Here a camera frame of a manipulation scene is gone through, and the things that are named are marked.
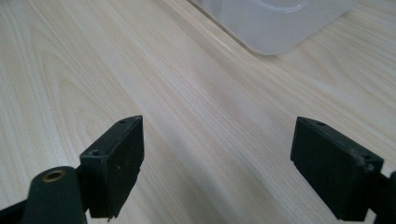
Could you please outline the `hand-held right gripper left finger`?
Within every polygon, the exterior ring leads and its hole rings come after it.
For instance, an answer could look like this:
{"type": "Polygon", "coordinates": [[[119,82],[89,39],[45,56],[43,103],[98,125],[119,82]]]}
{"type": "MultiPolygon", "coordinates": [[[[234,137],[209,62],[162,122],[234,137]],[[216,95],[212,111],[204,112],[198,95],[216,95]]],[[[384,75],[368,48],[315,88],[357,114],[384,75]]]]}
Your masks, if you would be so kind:
{"type": "Polygon", "coordinates": [[[83,206],[93,218],[117,217],[145,157],[143,117],[114,123],[79,156],[83,206]]]}

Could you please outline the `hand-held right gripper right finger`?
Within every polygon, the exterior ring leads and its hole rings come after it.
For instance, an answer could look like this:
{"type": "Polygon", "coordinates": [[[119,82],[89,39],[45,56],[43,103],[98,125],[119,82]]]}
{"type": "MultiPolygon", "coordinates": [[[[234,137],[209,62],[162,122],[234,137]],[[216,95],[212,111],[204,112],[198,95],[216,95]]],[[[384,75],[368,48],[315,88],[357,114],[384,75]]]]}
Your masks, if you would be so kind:
{"type": "Polygon", "coordinates": [[[336,218],[363,221],[365,193],[384,160],[331,126],[299,117],[290,159],[336,218]]]}

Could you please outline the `translucent plastic container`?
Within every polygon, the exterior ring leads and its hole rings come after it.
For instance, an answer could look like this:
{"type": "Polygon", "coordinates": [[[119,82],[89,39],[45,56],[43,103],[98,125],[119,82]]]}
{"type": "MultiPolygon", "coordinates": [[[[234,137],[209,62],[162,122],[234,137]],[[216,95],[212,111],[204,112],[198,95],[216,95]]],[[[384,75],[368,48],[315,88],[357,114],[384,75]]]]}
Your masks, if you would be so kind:
{"type": "Polygon", "coordinates": [[[261,55],[292,48],[359,0],[191,0],[229,34],[261,55]]]}

